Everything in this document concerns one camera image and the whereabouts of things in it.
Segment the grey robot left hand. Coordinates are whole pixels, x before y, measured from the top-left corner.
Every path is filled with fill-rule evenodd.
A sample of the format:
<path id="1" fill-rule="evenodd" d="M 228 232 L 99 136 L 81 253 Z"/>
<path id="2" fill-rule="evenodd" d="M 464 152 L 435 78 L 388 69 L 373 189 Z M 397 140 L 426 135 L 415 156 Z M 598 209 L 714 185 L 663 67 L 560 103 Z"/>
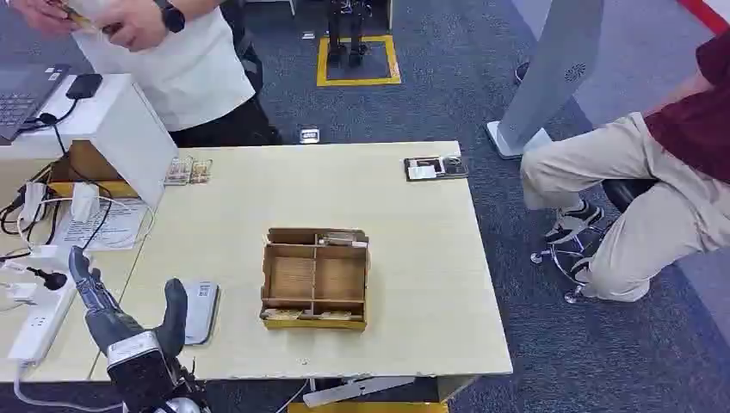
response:
<path id="1" fill-rule="evenodd" d="M 145 331 L 132 316 L 125 313 L 101 280 L 101 271 L 90 267 L 90 260 L 81 248 L 73 246 L 68 258 L 71 277 L 86 308 L 87 327 L 97 347 L 104 354 L 108 347 Z M 164 287 L 166 308 L 163 322 L 152 332 L 156 335 L 164 357 L 177 357 L 185 344 L 188 295 L 181 281 L 170 279 Z"/>

